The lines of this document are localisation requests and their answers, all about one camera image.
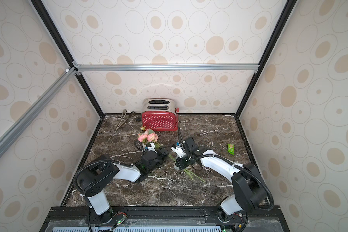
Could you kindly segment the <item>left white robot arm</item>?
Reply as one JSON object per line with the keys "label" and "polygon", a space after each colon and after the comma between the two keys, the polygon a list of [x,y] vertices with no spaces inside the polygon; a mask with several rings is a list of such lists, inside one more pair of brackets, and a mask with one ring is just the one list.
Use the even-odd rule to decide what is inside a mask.
{"label": "left white robot arm", "polygon": [[151,172],[163,165],[168,155],[169,151],[166,148],[147,148],[135,164],[124,164],[103,155],[77,170],[73,185],[84,197],[88,207],[101,216],[110,210],[104,188],[112,180],[142,182]]}

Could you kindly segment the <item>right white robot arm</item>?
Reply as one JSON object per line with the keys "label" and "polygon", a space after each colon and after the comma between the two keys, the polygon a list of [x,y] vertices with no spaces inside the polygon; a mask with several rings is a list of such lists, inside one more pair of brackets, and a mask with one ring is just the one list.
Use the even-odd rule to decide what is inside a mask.
{"label": "right white robot arm", "polygon": [[233,162],[205,146],[198,146],[192,137],[173,145],[172,151],[177,155],[175,166],[179,170],[199,163],[232,183],[234,193],[218,207],[222,216],[239,211],[252,213],[256,209],[270,211],[274,208],[272,193],[252,163],[243,165]]}

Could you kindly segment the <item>pink artificial flower bouquet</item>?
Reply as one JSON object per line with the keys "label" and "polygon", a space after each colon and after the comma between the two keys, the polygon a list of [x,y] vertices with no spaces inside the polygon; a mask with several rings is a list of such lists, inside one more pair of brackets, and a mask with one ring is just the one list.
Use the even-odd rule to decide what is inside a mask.
{"label": "pink artificial flower bouquet", "polygon": [[[142,144],[143,149],[148,148],[149,145],[154,145],[155,149],[165,148],[163,144],[159,143],[159,136],[152,129],[146,129],[145,127],[141,127],[141,130],[145,129],[145,132],[140,133],[138,137],[138,141]],[[201,182],[205,183],[206,181],[197,176],[191,170],[185,169],[185,174],[192,180],[195,178],[199,179]]]}

